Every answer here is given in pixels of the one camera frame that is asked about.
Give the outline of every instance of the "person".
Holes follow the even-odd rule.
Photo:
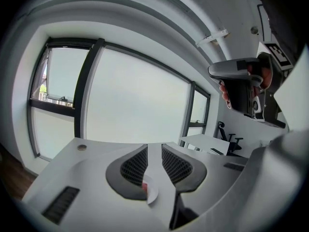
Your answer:
[[[306,25],[303,22],[305,18],[303,10],[307,7],[304,5],[305,1],[261,0],[269,18],[271,31],[292,65],[296,64],[306,43],[307,30],[301,28],[302,25]],[[262,77],[264,82],[262,85],[267,86],[270,83],[271,76],[269,75],[269,71],[263,68]],[[226,88],[221,85],[220,90],[223,92],[223,99],[229,101]]]

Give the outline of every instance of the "black shirt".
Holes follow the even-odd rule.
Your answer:
[[[261,0],[269,18],[272,33],[293,65],[299,59],[308,28],[306,0]]]

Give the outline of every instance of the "black vent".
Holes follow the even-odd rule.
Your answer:
[[[77,188],[66,187],[42,215],[53,223],[59,224],[79,191]]]
[[[244,169],[245,166],[243,166],[243,165],[238,165],[238,164],[234,164],[234,163],[229,162],[229,163],[226,163],[226,164],[224,165],[224,167],[230,168],[230,169],[234,169],[234,170],[237,170],[237,171],[242,171],[242,170]]]
[[[162,147],[162,165],[173,185],[187,178],[192,173],[192,165]]]
[[[121,175],[132,184],[141,187],[148,166],[147,148],[136,154],[121,166]]]

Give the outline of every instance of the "window frame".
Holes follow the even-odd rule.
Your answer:
[[[84,63],[79,74],[76,89],[74,93],[73,105],[72,107],[63,106],[55,103],[39,101],[32,98],[34,89],[39,88],[42,82],[42,75],[44,72],[45,62],[49,56],[50,48],[60,48],[60,47],[69,47],[69,48],[78,48],[78,49],[87,49],[89,50]],[[135,58],[146,61],[156,67],[159,67],[168,73],[180,78],[186,83],[190,84],[190,95],[187,102],[187,111],[184,114],[184,126],[182,128],[182,136],[186,136],[189,130],[189,127],[203,127],[202,133],[205,133],[208,113],[209,113],[209,104],[210,104],[210,94],[205,92],[202,88],[196,85],[194,81],[191,81],[189,78],[185,77],[178,71],[169,67],[168,65],[148,56],[141,52],[135,51],[133,49],[127,48],[114,43],[106,42],[104,39],[99,38],[97,40],[92,39],[81,39],[81,38],[49,38],[42,48],[42,51],[37,59],[36,66],[32,73],[31,83],[28,90],[28,106],[27,106],[27,115],[28,115],[28,131],[31,146],[35,157],[41,157],[46,160],[46,157],[41,156],[37,140],[35,138],[34,124],[33,124],[33,114],[32,107],[36,107],[42,110],[46,110],[52,113],[57,113],[65,116],[74,117],[74,136],[78,138],[84,138],[85,135],[85,120],[86,120],[86,110],[87,103],[89,99],[89,93],[96,72],[98,62],[101,58],[101,54],[104,49],[115,50],[121,53],[128,54]],[[197,91],[203,96],[207,97],[207,107],[204,123],[191,123],[190,118],[192,114],[193,101],[194,101],[194,92]]]

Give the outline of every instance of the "window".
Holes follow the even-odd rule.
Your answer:
[[[74,137],[178,142],[204,133],[210,96],[169,66],[103,39],[49,39],[28,104],[36,157],[53,159]]]

